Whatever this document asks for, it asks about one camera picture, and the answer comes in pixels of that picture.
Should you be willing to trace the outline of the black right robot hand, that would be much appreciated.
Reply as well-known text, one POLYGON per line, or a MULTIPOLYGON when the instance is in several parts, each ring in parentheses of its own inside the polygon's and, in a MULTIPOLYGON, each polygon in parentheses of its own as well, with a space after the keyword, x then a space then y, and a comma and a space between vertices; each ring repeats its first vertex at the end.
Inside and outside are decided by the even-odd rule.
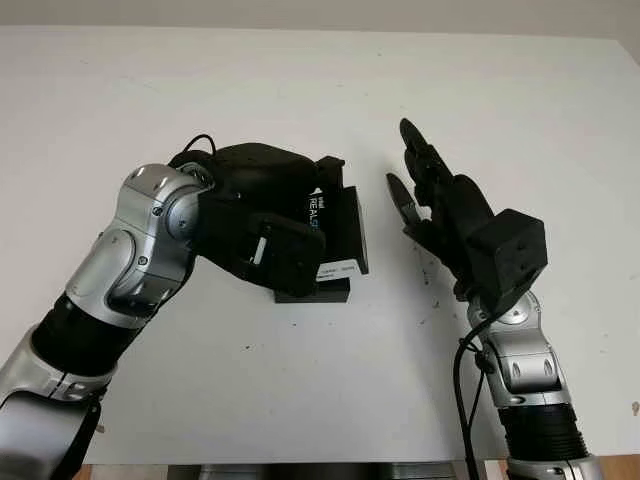
POLYGON ((467 238, 485 225, 493 212, 474 181, 453 174, 410 120, 403 118, 399 131, 414 191, 393 173, 386 175, 386 181, 404 222, 403 232, 449 269, 456 280, 454 296, 467 301, 477 292, 467 238))

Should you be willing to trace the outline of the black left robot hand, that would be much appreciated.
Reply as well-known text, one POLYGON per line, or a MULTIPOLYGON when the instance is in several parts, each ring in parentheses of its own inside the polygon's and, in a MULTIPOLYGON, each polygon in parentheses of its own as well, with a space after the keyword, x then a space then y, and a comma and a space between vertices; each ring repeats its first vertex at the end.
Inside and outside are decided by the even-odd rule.
POLYGON ((314 161, 263 143, 227 146, 210 161, 214 186, 199 195, 200 209, 214 222, 222 220, 226 207, 233 218, 273 213, 307 223, 312 194, 340 191, 344 166, 345 161, 334 156, 314 161))

